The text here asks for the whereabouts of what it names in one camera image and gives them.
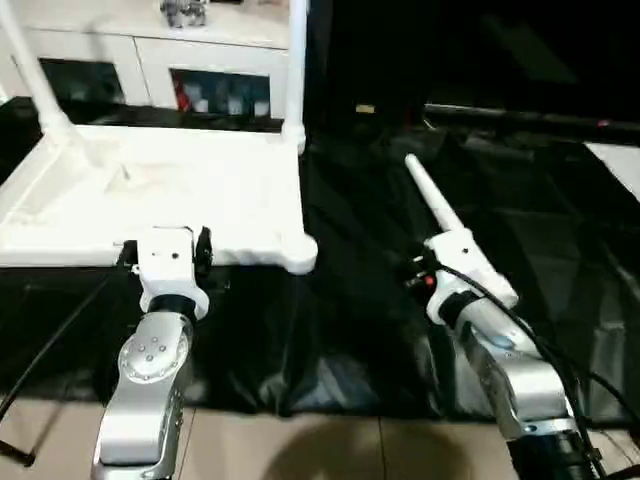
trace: white cylinder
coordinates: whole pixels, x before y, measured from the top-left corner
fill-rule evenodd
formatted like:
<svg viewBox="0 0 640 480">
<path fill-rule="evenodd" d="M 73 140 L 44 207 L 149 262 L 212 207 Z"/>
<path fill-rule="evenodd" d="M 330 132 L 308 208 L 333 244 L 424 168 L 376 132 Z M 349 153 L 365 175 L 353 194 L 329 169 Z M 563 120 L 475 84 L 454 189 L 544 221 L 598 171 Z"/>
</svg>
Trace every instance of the white cylinder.
<svg viewBox="0 0 640 480">
<path fill-rule="evenodd" d="M 287 100 L 282 134 L 304 146 L 302 123 L 304 107 L 304 69 L 307 53 L 307 1 L 289 3 L 289 55 L 287 67 Z"/>
<path fill-rule="evenodd" d="M 60 106 L 56 102 L 42 66 L 29 47 L 24 32 L 20 28 L 10 0 L 0 0 L 0 24 L 13 47 L 22 78 L 31 91 L 33 103 L 38 110 L 42 131 L 48 133 L 60 127 L 67 129 L 70 124 L 69 119 L 60 110 Z"/>
<path fill-rule="evenodd" d="M 448 230 L 463 229 L 464 225 L 458 218 L 458 215 L 456 215 L 456 212 L 451 208 L 447 199 L 444 198 L 438 186 L 422 167 L 418 158 L 413 154 L 409 154 L 405 157 L 404 162 L 416 185 L 418 185 L 422 197 L 427 202 L 427 205 L 429 205 L 431 212 L 433 212 L 433 216 L 436 217 L 436 220 L 440 224 L 440 228 L 445 232 Z"/>
</svg>

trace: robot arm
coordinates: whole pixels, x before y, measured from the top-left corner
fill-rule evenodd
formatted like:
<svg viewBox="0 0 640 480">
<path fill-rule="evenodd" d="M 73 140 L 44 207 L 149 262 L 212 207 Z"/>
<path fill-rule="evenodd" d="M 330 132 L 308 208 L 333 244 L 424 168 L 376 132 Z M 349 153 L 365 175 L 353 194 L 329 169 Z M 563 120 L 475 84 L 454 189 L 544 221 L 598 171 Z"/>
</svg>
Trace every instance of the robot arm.
<svg viewBox="0 0 640 480">
<path fill-rule="evenodd" d="M 454 332 L 489 399 L 519 477 L 596 478 L 591 452 L 558 372 L 528 332 L 451 272 L 482 285 L 507 308 L 517 303 L 516 293 L 494 270 L 418 159 L 409 155 L 405 163 L 444 230 L 425 242 L 425 255 L 414 259 L 417 270 L 407 286 L 421 293 L 431 321 Z"/>
<path fill-rule="evenodd" d="M 118 355 L 119 380 L 93 457 L 95 480 L 155 480 L 173 475 L 190 378 L 193 323 L 209 299 L 195 281 L 194 238 L 186 228 L 154 228 L 137 242 L 145 312 Z"/>
</svg>

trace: black cloth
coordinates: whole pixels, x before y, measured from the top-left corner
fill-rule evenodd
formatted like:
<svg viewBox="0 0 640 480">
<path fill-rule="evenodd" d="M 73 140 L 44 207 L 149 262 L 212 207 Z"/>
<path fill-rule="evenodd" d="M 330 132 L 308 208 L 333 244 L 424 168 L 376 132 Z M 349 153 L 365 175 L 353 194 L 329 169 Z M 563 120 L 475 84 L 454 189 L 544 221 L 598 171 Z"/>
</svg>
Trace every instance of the black cloth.
<svg viewBox="0 0 640 480">
<path fill-rule="evenodd" d="M 70 106 L 76 123 L 273 130 L 275 124 L 151 108 Z M 2 178 L 37 141 L 30 104 L 0 109 Z M 604 375 L 640 409 L 640 205 L 580 144 L 485 141 L 392 132 L 367 142 L 311 132 L 301 159 L 315 270 L 229 267 L 203 282 L 188 403 L 240 412 L 325 412 L 488 420 L 484 395 L 446 330 L 403 290 L 402 262 L 437 233 L 402 164 L 417 151 L 518 291 L 518 313 Z M 0 389 L 20 375 L 82 298 L 89 305 L 25 394 L 106 401 L 115 359 L 139 319 L 137 279 L 114 269 L 0 272 Z M 600 387 L 580 379 L 587 416 L 625 425 Z"/>
</svg>

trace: tiled floor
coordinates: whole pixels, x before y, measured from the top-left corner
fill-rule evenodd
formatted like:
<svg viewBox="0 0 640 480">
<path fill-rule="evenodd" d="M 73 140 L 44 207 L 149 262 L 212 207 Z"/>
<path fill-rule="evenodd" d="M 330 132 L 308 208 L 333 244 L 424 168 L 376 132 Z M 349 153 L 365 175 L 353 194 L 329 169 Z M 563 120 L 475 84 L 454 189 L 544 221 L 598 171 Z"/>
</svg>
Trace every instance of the tiled floor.
<svg viewBox="0 0 640 480">
<path fill-rule="evenodd" d="M 38 450 L 29 470 L 0 459 L 2 480 L 87 480 L 102 416 L 97 405 L 21 400 L 0 438 Z M 640 462 L 623 432 L 594 433 L 608 471 Z M 280 420 L 185 413 L 181 480 L 511 480 L 494 427 L 300 416 Z"/>
</svg>

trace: cabinet door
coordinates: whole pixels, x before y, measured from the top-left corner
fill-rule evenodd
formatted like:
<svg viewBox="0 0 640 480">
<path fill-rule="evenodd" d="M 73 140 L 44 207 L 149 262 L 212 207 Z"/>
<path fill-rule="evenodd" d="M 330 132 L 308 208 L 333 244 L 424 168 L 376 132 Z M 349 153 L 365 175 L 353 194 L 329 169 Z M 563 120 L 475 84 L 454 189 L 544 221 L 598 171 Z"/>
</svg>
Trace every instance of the cabinet door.
<svg viewBox="0 0 640 480">
<path fill-rule="evenodd" d="M 28 30 L 27 38 L 59 98 L 148 105 L 149 94 L 131 37 Z M 0 37 L 0 83 L 12 96 L 29 95 L 5 37 Z"/>
<path fill-rule="evenodd" d="M 136 38 L 156 107 L 284 118 L 287 52 Z"/>
</svg>

